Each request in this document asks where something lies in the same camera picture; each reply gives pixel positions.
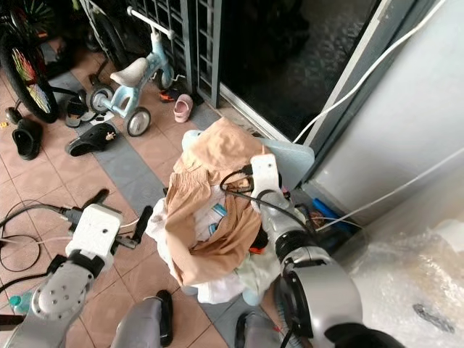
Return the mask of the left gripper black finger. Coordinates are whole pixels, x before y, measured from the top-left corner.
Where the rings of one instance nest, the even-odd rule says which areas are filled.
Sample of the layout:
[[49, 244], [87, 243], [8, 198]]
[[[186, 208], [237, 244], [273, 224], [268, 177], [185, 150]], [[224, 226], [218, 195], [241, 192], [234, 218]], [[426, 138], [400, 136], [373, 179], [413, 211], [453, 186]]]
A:
[[141, 215], [137, 219], [135, 224], [135, 231], [133, 232], [133, 242], [139, 244], [141, 242], [142, 236], [146, 229], [148, 228], [148, 222], [152, 218], [153, 206], [145, 206]]
[[99, 192], [97, 192], [95, 196], [92, 196], [92, 198], [87, 199], [86, 202], [84, 202], [84, 205], [82, 206], [82, 210], [86, 211], [86, 208], [92, 204], [103, 204], [108, 196], [109, 196], [109, 189], [107, 188], [100, 189]]

